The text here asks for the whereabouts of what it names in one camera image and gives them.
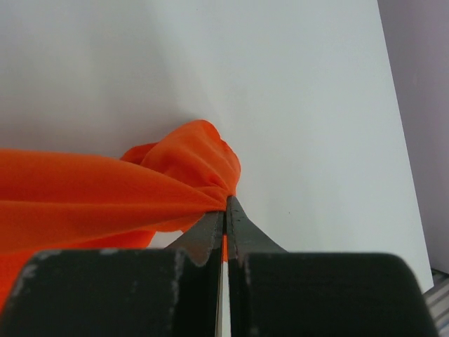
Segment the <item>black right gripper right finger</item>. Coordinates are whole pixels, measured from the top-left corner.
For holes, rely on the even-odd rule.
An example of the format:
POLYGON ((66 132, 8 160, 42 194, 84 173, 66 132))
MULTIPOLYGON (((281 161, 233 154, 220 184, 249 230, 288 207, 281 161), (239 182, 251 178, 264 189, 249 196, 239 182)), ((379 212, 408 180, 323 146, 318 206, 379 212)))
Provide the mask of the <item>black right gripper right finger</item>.
POLYGON ((437 336, 406 262, 388 253, 289 252, 227 200, 233 336, 437 336))

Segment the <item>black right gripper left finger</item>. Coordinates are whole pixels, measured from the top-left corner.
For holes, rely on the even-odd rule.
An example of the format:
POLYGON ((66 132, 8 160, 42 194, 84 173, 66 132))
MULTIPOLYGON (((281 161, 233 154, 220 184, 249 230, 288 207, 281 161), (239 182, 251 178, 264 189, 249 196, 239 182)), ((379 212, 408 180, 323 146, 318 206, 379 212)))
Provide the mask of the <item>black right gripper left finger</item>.
POLYGON ((219 336, 223 215, 164 249, 47 250, 21 269, 2 336, 219 336))

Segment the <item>orange t shirt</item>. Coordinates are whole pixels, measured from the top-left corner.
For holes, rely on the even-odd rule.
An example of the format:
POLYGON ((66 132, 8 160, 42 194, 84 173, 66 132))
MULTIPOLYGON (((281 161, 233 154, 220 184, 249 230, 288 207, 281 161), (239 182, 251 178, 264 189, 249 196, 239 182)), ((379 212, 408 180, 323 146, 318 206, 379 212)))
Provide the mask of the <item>orange t shirt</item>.
POLYGON ((223 211, 241 165, 217 129, 191 121, 115 159, 1 151, 1 299, 22 266, 46 249, 149 246, 223 211))

